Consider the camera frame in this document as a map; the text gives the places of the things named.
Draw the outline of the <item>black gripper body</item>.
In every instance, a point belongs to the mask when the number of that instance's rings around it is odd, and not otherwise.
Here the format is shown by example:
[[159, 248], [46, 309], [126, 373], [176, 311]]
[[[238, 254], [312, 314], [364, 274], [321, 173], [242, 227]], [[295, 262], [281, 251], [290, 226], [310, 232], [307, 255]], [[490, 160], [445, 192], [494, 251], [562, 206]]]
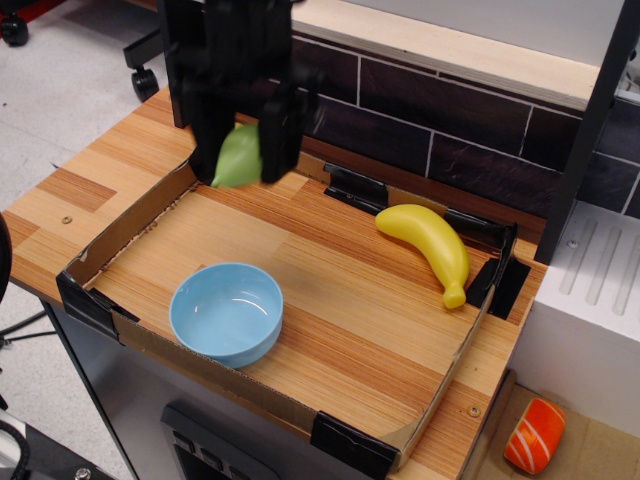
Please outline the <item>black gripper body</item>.
[[186, 47], [179, 55], [183, 76], [202, 76], [206, 83], [237, 86], [242, 91], [258, 79], [273, 79], [306, 93], [305, 120], [317, 125], [322, 118], [318, 89], [321, 71], [291, 59], [294, 1], [201, 1], [204, 45]]

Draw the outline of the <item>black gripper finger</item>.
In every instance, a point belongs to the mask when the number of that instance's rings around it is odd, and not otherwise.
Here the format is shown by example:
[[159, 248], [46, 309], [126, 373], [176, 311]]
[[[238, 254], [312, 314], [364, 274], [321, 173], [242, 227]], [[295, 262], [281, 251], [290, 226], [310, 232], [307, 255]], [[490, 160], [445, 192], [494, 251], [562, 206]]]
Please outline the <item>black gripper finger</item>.
[[261, 180], [276, 183], [298, 163], [303, 136], [304, 102], [296, 88], [280, 86], [259, 119]]
[[234, 129], [235, 110], [216, 99], [196, 99], [190, 116], [196, 147], [189, 163], [200, 182], [211, 183], [222, 144]]

